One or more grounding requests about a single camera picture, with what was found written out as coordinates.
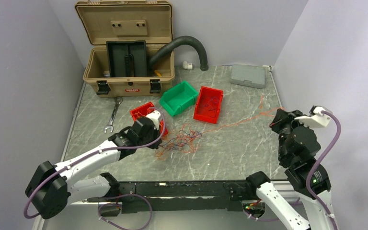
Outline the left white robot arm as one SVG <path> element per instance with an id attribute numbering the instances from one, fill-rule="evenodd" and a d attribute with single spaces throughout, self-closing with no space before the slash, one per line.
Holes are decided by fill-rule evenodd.
<path id="1" fill-rule="evenodd" d="M 155 110 L 137 119 L 133 125 L 113 134 L 99 146 L 73 159 L 52 164 L 41 163 L 26 187 L 28 201 L 23 210 L 26 218 L 50 219 L 66 206 L 91 197 L 106 201 L 117 198 L 117 180 L 109 173 L 86 179 L 86 176 L 108 164 L 134 154 L 137 149 L 157 149 L 166 127 L 163 114 Z"/>

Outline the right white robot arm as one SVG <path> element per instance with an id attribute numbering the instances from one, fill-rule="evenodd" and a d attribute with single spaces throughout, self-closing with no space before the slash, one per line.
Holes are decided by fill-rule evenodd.
<path id="1" fill-rule="evenodd" d="M 336 134 L 317 159 L 315 156 L 321 146 L 314 129 L 327 127 L 331 120 L 337 126 Z M 287 180 L 302 202 L 307 218 L 294 209 L 263 172 L 246 178 L 246 195 L 263 201 L 288 230 L 336 230 L 331 182 L 321 161 L 340 137 L 339 120 L 328 109 L 314 105 L 309 115 L 299 110 L 287 112 L 277 109 L 269 127 L 278 134 L 279 164 L 285 168 Z"/>

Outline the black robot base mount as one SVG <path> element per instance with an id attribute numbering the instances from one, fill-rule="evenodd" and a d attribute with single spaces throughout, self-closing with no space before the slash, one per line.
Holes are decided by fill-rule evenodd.
<path id="1" fill-rule="evenodd" d="M 123 214 L 147 211 L 241 211 L 258 200 L 245 180 L 120 182 L 119 190 L 92 197 L 89 204 L 118 202 Z"/>

